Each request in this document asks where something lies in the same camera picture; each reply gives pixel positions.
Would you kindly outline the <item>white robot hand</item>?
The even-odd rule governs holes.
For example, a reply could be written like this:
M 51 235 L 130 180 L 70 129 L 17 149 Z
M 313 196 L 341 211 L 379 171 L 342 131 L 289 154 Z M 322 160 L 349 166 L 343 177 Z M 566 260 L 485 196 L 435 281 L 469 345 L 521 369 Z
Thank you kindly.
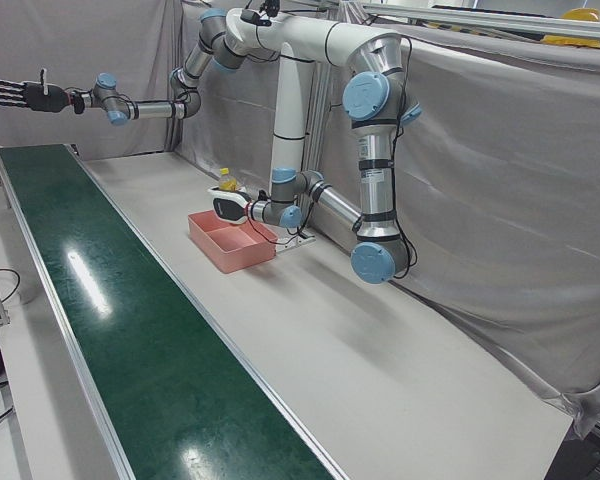
M 253 202 L 247 193 L 222 190 L 219 187 L 209 188 L 207 193 L 212 197 L 213 209 L 220 220 L 235 225 L 247 221 L 247 209 Z

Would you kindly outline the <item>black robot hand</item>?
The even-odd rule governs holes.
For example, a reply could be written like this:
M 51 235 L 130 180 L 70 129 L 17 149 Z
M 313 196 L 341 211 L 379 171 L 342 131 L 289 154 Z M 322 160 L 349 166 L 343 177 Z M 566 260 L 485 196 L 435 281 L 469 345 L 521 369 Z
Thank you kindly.
M 67 91 L 48 82 L 45 67 L 41 68 L 39 78 L 37 82 L 0 79 L 0 106 L 59 113 L 72 104 L 71 95 Z

